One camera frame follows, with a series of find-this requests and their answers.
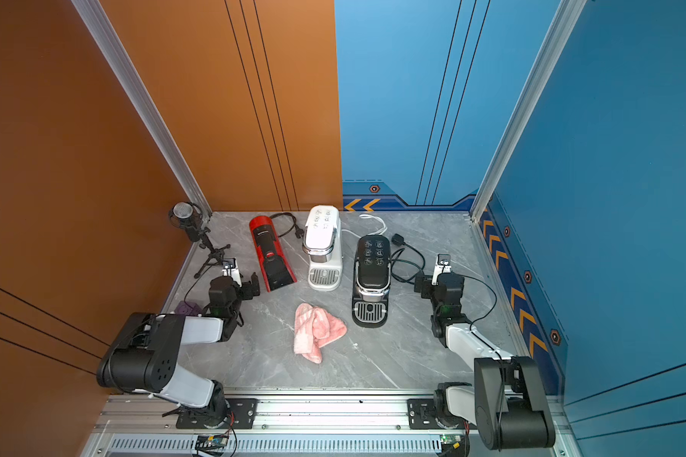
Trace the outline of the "white coffee machine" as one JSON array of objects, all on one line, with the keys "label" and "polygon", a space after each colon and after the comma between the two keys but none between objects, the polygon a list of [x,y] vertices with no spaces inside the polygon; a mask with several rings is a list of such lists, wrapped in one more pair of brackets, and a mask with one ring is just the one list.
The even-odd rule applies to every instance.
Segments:
[{"label": "white coffee machine", "polygon": [[339,210],[318,205],[305,223],[303,251],[310,258],[308,283],[315,291],[334,291],[341,283],[343,262]]}]

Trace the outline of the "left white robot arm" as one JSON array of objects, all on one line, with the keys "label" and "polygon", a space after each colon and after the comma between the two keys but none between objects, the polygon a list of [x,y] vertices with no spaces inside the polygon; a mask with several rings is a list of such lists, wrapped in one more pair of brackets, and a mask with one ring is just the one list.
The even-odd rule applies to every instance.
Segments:
[{"label": "left white robot arm", "polygon": [[255,274],[241,283],[219,276],[211,281],[210,304],[199,315],[131,314],[99,363],[97,384],[175,404],[166,414],[177,417],[177,428],[230,428],[234,413],[222,384],[183,368],[178,356],[184,346],[229,341],[244,325],[242,303],[259,294]]}]

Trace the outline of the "pink towel cloth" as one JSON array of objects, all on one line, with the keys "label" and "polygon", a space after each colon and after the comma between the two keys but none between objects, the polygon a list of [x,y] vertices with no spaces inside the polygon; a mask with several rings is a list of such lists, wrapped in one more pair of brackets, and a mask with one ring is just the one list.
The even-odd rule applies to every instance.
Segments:
[{"label": "pink towel cloth", "polygon": [[321,349],[341,339],[347,331],[345,323],[327,310],[303,303],[295,311],[293,352],[320,365]]}]

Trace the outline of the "black coffee machine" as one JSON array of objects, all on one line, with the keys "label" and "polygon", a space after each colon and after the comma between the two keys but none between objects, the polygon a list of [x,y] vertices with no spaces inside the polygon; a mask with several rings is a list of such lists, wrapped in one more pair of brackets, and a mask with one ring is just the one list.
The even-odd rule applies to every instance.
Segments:
[{"label": "black coffee machine", "polygon": [[388,319],[391,257],[391,243],[385,236],[366,235],[358,240],[354,257],[352,318],[360,327],[380,328]]}]

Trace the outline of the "red Nespresso coffee machine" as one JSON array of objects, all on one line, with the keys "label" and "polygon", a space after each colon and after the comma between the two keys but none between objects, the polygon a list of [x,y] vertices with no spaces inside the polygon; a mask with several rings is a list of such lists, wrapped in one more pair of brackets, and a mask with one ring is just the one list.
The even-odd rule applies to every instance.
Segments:
[{"label": "red Nespresso coffee machine", "polygon": [[295,283],[297,278],[283,252],[272,219],[259,215],[249,222],[249,228],[266,290],[272,292]]}]

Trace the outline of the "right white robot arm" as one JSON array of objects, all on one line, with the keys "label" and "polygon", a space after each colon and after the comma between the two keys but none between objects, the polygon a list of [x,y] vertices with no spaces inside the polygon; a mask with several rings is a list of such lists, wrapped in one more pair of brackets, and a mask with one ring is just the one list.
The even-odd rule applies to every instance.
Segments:
[{"label": "right white robot arm", "polygon": [[547,449],[556,443],[539,365],[499,348],[461,310],[467,277],[453,272],[415,276],[415,292],[433,307],[434,337],[472,369],[470,383],[441,383],[434,418],[446,428],[473,425],[491,451]]}]

